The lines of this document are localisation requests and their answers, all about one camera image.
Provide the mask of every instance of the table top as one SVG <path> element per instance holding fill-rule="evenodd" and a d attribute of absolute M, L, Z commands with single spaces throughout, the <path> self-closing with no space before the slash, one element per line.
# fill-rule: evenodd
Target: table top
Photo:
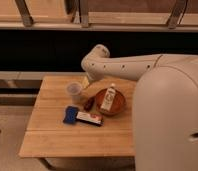
<path fill-rule="evenodd" d="M 101 127 L 77 122 L 64 124 L 65 109 L 74 105 L 66 92 L 70 82 L 82 82 L 84 76 L 46 76 L 37 96 L 24 140 L 21 157 L 103 157 L 134 156 L 132 137 L 132 95 L 134 81 L 107 77 L 83 91 L 84 99 L 94 96 L 111 83 L 126 98 L 125 111 L 103 116 Z M 99 113 L 95 107 L 90 113 Z"/>

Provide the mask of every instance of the blue sponge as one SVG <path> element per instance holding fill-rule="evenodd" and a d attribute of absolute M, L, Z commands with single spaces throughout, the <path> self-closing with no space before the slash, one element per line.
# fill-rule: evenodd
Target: blue sponge
<path fill-rule="evenodd" d="M 65 110 L 65 118 L 63 120 L 64 123 L 67 124 L 75 124 L 76 123 L 76 115 L 79 111 L 78 107 L 68 106 Z"/>

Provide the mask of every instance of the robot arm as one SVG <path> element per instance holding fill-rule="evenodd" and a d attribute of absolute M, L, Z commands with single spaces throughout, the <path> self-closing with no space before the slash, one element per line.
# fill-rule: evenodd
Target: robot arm
<path fill-rule="evenodd" d="M 154 54 L 139 57 L 109 58 L 109 50 L 99 44 L 82 60 L 82 68 L 87 72 L 89 84 L 110 75 L 137 81 L 145 72 L 161 64 L 188 58 L 187 55 Z"/>

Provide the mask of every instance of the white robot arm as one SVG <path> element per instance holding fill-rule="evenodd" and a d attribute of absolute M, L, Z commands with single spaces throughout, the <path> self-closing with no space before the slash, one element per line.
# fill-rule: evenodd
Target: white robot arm
<path fill-rule="evenodd" d="M 109 58 L 103 45 L 82 60 L 89 83 L 138 81 L 133 94 L 136 171 L 198 171 L 198 55 Z"/>
<path fill-rule="evenodd" d="M 154 54 L 123 58 L 109 57 L 109 50 L 101 44 L 96 45 L 84 57 L 81 65 L 87 72 L 90 83 L 98 81 L 105 75 L 137 81 L 145 72 L 152 68 L 187 58 L 195 58 L 196 55 Z"/>

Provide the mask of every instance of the label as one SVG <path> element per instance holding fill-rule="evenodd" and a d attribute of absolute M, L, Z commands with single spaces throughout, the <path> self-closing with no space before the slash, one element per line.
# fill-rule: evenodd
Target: label
<path fill-rule="evenodd" d="M 101 109 L 110 111 L 115 94 L 116 94 L 116 90 L 114 88 L 110 87 L 107 89 L 105 96 L 104 96 L 104 100 L 101 104 Z"/>

